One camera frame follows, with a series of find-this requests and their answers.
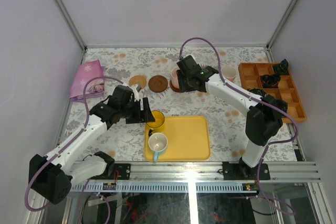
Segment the yellow glass mug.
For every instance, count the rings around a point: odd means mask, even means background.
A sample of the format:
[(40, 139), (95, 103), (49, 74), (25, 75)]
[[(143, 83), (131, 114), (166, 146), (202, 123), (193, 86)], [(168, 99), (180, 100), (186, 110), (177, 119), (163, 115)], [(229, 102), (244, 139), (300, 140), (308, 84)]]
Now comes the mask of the yellow glass mug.
[(160, 111), (152, 111), (152, 115), (154, 116), (154, 122), (148, 122), (146, 124), (149, 129), (148, 136), (151, 136), (154, 133), (160, 133), (164, 130), (165, 126), (165, 116)]

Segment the light pink mug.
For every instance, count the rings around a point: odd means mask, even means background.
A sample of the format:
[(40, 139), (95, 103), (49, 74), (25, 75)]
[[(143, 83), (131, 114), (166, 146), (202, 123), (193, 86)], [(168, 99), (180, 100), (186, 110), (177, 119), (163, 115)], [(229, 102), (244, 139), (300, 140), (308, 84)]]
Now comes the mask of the light pink mug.
[(178, 83), (178, 77), (177, 77), (178, 70), (179, 70), (179, 67), (175, 67), (171, 71), (171, 83), (177, 89), (179, 89), (179, 83)]

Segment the brown wooden coaster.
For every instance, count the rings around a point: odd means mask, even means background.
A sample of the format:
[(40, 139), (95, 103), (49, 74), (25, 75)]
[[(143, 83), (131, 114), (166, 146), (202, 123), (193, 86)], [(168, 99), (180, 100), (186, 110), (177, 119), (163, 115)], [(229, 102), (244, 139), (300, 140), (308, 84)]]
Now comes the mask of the brown wooden coaster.
[(179, 88), (176, 88), (173, 84), (172, 84), (172, 81), (169, 82), (170, 84), (170, 88), (174, 91), (174, 92), (177, 92), (177, 93), (180, 93), (180, 89)]
[(155, 93), (161, 93), (167, 89), (168, 81), (166, 77), (156, 75), (149, 80), (148, 86), (151, 91)]

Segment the white blue-handled mug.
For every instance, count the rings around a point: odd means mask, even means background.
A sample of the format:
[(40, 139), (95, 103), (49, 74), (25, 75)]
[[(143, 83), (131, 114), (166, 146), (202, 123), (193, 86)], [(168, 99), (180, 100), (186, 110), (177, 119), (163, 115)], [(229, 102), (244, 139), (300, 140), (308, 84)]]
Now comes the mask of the white blue-handled mug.
[(157, 162), (159, 157), (166, 152), (168, 139), (163, 133), (153, 133), (148, 140), (148, 146), (153, 152), (153, 161)]

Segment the woven rattan coaster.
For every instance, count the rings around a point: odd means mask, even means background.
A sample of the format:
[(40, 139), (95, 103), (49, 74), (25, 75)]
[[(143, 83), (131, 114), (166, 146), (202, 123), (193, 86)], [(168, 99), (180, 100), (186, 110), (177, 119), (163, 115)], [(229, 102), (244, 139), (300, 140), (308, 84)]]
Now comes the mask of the woven rattan coaster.
[(147, 83), (147, 79), (146, 76), (144, 75), (136, 75), (131, 77), (131, 79), (129, 80), (129, 86), (133, 86), (133, 85), (140, 85), (141, 88), (144, 88), (146, 86)]

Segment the salmon pink mug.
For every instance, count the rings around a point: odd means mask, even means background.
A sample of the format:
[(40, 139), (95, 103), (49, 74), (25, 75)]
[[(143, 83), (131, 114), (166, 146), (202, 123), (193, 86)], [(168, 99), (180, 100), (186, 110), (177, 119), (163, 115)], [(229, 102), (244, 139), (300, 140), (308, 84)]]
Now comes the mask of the salmon pink mug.
[(227, 80), (231, 82), (234, 82), (237, 76), (237, 71), (233, 66), (223, 66), (221, 68), (221, 72), (223, 77), (225, 77)]

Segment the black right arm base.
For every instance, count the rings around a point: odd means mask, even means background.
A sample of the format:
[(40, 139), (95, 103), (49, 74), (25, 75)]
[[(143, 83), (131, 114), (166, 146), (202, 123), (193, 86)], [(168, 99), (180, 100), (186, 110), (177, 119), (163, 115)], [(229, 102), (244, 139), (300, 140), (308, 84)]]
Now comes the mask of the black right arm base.
[[(258, 165), (253, 168), (246, 165), (240, 158), (238, 162), (222, 162), (223, 176), (225, 180), (257, 180)], [(267, 164), (262, 163), (259, 169), (260, 180), (270, 180), (270, 172)]]

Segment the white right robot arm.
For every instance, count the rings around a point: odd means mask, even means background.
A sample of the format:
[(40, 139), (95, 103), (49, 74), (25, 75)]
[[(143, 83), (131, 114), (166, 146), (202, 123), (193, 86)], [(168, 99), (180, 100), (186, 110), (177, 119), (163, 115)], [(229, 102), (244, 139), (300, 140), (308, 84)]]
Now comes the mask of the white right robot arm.
[(199, 91), (212, 94), (229, 103), (246, 117), (245, 134), (248, 144), (239, 166), (240, 175), (251, 179), (258, 173), (258, 163), (269, 140), (282, 127), (281, 113), (269, 107), (277, 106), (270, 95), (262, 98), (222, 79), (213, 67), (202, 68), (192, 56), (180, 57), (177, 77), (181, 92)]

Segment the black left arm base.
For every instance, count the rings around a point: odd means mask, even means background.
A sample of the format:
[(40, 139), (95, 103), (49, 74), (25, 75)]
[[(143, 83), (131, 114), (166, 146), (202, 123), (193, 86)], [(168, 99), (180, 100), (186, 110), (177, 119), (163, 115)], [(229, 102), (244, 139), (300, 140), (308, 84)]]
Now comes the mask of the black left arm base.
[(83, 161), (93, 158), (101, 158), (107, 165), (102, 174), (91, 176), (90, 179), (113, 179), (113, 180), (129, 180), (131, 173), (131, 164), (129, 163), (115, 163), (115, 160), (110, 155), (98, 152), (90, 157), (85, 157)]

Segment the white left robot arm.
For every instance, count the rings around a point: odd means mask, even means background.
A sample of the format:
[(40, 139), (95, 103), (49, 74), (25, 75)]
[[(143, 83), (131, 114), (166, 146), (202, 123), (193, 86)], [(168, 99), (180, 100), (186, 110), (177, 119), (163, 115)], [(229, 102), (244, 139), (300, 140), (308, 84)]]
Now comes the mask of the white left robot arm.
[(63, 201), (72, 186), (101, 176), (114, 175), (114, 160), (104, 152), (77, 163), (77, 158), (110, 127), (124, 119), (126, 124), (154, 122), (149, 100), (139, 98), (138, 88), (124, 85), (115, 87), (113, 94), (97, 103), (88, 112), (83, 124), (58, 147), (41, 156), (36, 154), (29, 162), (28, 187), (51, 204)]

